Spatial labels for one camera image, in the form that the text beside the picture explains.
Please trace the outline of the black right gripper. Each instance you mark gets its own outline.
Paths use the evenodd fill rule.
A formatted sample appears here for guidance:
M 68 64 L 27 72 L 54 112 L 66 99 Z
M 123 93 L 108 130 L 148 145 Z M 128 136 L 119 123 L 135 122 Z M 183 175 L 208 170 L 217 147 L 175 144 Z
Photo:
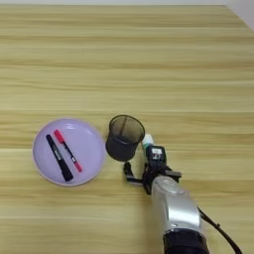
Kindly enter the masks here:
M 131 164 L 129 162 L 126 162 L 124 164 L 123 171 L 126 176 L 126 181 L 131 184 L 138 184 L 142 186 L 146 194 L 152 193 L 152 183 L 156 177 L 159 177 L 159 176 L 165 176 L 165 177 L 175 176 L 178 178 L 182 177 L 182 173 L 177 171 L 156 170 L 152 168 L 146 168 L 142 175 L 142 178 L 136 179 L 132 173 Z

